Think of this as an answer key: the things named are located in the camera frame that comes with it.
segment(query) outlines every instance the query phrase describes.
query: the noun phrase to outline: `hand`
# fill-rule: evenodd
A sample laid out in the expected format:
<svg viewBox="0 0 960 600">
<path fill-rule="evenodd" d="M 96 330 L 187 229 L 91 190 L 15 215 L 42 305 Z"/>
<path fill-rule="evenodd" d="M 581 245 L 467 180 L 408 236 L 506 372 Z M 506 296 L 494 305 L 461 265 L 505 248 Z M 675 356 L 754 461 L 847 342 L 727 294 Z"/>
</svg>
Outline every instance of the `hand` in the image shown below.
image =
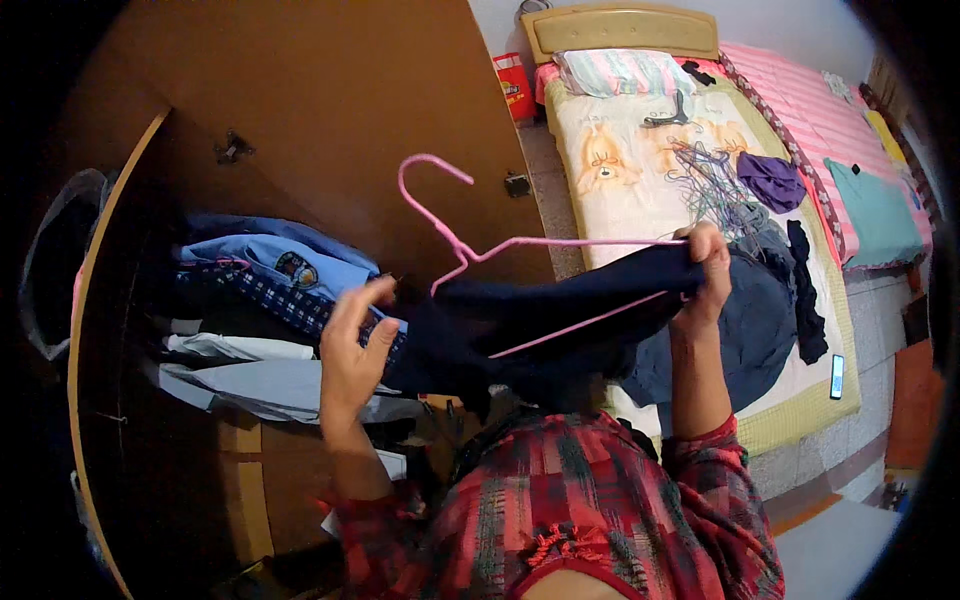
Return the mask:
<svg viewBox="0 0 960 600">
<path fill-rule="evenodd" d="M 322 419 L 352 423 L 373 396 L 400 322 L 380 321 L 373 328 L 366 348 L 362 348 L 357 339 L 370 305 L 393 301 L 395 286 L 392 277 L 384 276 L 337 299 L 320 338 Z"/>
<path fill-rule="evenodd" d="M 697 297 L 674 317 L 670 332 L 696 338 L 716 326 L 720 310 L 730 295 L 730 251 L 727 240 L 712 223 L 702 221 L 695 226 L 677 229 L 673 237 L 677 239 L 685 235 L 690 241 L 690 259 L 703 264 L 706 281 L 697 290 Z"/>
</svg>

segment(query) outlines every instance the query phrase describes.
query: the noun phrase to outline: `tiled floor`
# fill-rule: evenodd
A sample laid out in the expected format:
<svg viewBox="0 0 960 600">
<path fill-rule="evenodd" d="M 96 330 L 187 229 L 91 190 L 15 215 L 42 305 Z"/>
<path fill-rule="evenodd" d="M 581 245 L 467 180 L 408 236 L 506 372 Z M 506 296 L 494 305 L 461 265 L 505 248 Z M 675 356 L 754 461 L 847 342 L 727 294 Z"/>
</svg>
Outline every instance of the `tiled floor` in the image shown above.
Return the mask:
<svg viewBox="0 0 960 600">
<path fill-rule="evenodd" d="M 553 136 L 545 126 L 525 128 L 519 133 L 546 234 L 575 237 L 566 175 Z M 576 249 L 552 252 L 551 258 L 559 278 L 584 270 L 583 257 Z M 797 444 L 754 457 L 751 472 L 764 499 L 792 490 L 836 467 L 890 425 L 894 353 L 905 346 L 900 311 L 910 300 L 906 275 L 899 270 L 869 271 L 845 274 L 844 279 L 860 371 L 860 412 L 802 438 Z M 834 491 L 859 502 L 880 484 L 882 476 L 880 460 L 849 483 L 834 486 Z"/>
<path fill-rule="evenodd" d="M 906 345 L 900 312 L 910 301 L 910 287 L 900 271 L 859 272 L 845 274 L 844 279 L 860 371 L 860 412 L 802 438 L 798 444 L 755 457 L 751 472 L 764 499 L 836 467 L 890 426 L 894 353 Z M 848 499 L 863 500 L 882 481 L 882 460 L 878 464 L 834 491 Z"/>
</svg>

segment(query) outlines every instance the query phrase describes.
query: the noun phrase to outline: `red plaid shirt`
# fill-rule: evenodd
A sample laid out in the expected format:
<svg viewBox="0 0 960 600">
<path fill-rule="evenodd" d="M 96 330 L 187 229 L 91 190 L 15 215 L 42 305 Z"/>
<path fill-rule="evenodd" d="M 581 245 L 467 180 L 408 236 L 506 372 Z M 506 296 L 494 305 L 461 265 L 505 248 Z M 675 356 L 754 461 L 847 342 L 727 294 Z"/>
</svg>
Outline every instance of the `red plaid shirt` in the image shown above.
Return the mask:
<svg viewBox="0 0 960 600">
<path fill-rule="evenodd" d="M 782 598 L 736 419 L 663 467 L 605 413 L 521 425 L 424 517 L 415 493 L 337 507 L 347 597 L 519 598 L 558 569 L 628 598 Z"/>
</svg>

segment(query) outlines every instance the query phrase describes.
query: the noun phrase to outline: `clothes hanger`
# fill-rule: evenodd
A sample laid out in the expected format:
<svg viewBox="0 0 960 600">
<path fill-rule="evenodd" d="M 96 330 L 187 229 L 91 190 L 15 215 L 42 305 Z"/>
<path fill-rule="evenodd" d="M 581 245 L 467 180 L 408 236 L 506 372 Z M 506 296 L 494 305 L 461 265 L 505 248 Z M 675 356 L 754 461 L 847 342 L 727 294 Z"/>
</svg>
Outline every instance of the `clothes hanger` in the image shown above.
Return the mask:
<svg viewBox="0 0 960 600">
<path fill-rule="evenodd" d="M 406 171 L 407 167 L 417 162 L 432 162 L 441 169 L 445 170 L 450 175 L 456 177 L 457 179 L 464 181 L 469 185 L 473 185 L 473 177 L 464 173 L 457 167 L 453 166 L 449 162 L 443 160 L 439 156 L 434 156 L 430 154 L 416 154 L 406 157 L 403 162 L 400 163 L 400 167 L 396 172 L 396 183 L 400 188 L 400 195 L 403 196 L 403 199 L 412 206 L 417 212 L 426 217 L 427 221 L 433 224 L 433 227 L 440 232 L 440 235 L 450 244 L 450 247 L 453 249 L 454 255 L 460 259 L 460 266 L 450 271 L 444 276 L 441 276 L 439 279 L 433 282 L 430 286 L 430 296 L 434 296 L 437 293 L 437 288 L 452 278 L 456 277 L 463 271 L 467 270 L 469 262 L 472 259 L 474 262 L 485 262 L 490 260 L 494 256 L 500 254 L 504 250 L 510 248 L 511 246 L 522 246 L 522 245 L 536 245 L 536 246 L 680 246 L 686 244 L 686 240 L 564 240 L 564 239 L 551 239 L 546 237 L 524 237 L 524 236 L 515 236 L 504 242 L 501 242 L 497 246 L 493 247 L 491 250 L 484 252 L 483 254 L 478 254 L 473 248 L 463 242 L 453 230 L 447 226 L 446 223 L 440 220 L 435 214 L 426 209 L 423 204 L 417 202 L 413 196 L 410 195 L 410 192 L 407 191 L 406 184 L 403 180 L 403 174 Z M 643 304 L 648 300 L 652 300 L 658 296 L 666 294 L 666 291 L 657 292 L 656 294 L 651 294 L 646 298 L 641 298 L 640 300 L 634 300 L 619 308 L 614 308 L 614 310 L 608 311 L 597 317 L 592 317 L 581 321 L 577 324 L 573 324 L 569 327 L 564 327 L 559 331 L 554 331 L 542 337 L 526 342 L 525 344 L 520 344 L 513 348 L 508 348 L 496 354 L 492 354 L 489 358 L 500 358 L 501 356 L 506 356 L 514 352 L 527 349 L 531 346 L 535 346 L 547 340 L 552 340 L 553 338 L 559 337 L 581 327 L 585 327 L 589 324 L 594 324 L 602 319 L 611 317 L 617 313 L 629 310 L 634 306 Z"/>
</svg>

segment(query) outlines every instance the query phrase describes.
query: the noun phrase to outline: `door latch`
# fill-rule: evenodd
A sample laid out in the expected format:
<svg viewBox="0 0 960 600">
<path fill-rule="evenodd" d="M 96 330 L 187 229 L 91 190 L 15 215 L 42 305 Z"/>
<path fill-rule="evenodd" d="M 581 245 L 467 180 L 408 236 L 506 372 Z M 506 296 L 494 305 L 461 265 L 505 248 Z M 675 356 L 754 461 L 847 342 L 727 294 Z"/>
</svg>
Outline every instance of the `door latch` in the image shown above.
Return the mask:
<svg viewBox="0 0 960 600">
<path fill-rule="evenodd" d="M 507 178 L 503 180 L 503 185 L 507 188 L 507 194 L 511 198 L 530 195 L 530 180 L 525 175 L 507 171 Z"/>
<path fill-rule="evenodd" d="M 256 148 L 247 143 L 247 140 L 237 135 L 234 130 L 227 130 L 227 146 L 213 145 L 213 154 L 217 157 L 217 164 L 233 164 L 240 155 L 253 156 Z"/>
</svg>

